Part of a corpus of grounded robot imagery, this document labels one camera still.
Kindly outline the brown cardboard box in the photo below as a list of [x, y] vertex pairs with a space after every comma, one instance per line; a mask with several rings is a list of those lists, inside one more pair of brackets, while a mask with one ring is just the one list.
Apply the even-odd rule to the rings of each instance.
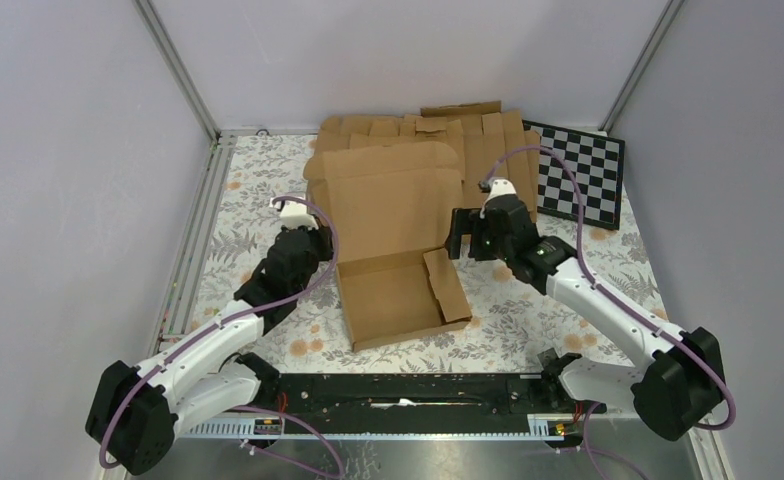
[[307, 162], [308, 194], [338, 232], [335, 275], [353, 351], [471, 321], [444, 248], [463, 205], [457, 164], [439, 142], [329, 151]]

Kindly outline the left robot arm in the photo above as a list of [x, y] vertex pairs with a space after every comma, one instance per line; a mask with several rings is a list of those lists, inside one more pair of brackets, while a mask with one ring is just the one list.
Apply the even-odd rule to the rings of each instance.
[[101, 374], [85, 431], [99, 464], [139, 475], [177, 436], [226, 410], [264, 411], [277, 401], [275, 380], [227, 357], [280, 325], [300, 298], [333, 273], [334, 227], [282, 227], [273, 245], [221, 312], [168, 350], [135, 365], [118, 360]]

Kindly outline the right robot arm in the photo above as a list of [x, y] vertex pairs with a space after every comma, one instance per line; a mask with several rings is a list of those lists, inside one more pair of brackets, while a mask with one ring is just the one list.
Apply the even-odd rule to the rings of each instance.
[[630, 360], [629, 366], [566, 356], [548, 368], [543, 402], [565, 412], [579, 400], [631, 410], [659, 437], [675, 441], [730, 397], [719, 341], [657, 320], [584, 264], [578, 249], [542, 236], [514, 194], [480, 208], [455, 208], [445, 249], [452, 259], [469, 236], [469, 257], [500, 260], [513, 276], [588, 320]]

